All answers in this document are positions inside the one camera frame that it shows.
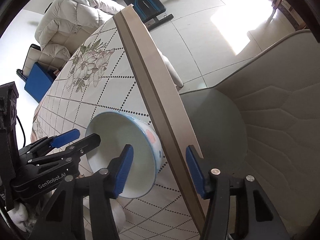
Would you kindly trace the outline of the white gloved right hand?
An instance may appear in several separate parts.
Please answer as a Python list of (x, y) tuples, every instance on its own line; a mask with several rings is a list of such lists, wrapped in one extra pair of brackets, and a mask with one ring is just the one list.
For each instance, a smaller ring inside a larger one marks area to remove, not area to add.
[(37, 221), (37, 215), (34, 210), (29, 210), (22, 203), (15, 203), (14, 208), (8, 214), (18, 229), (23, 232), (32, 232)]

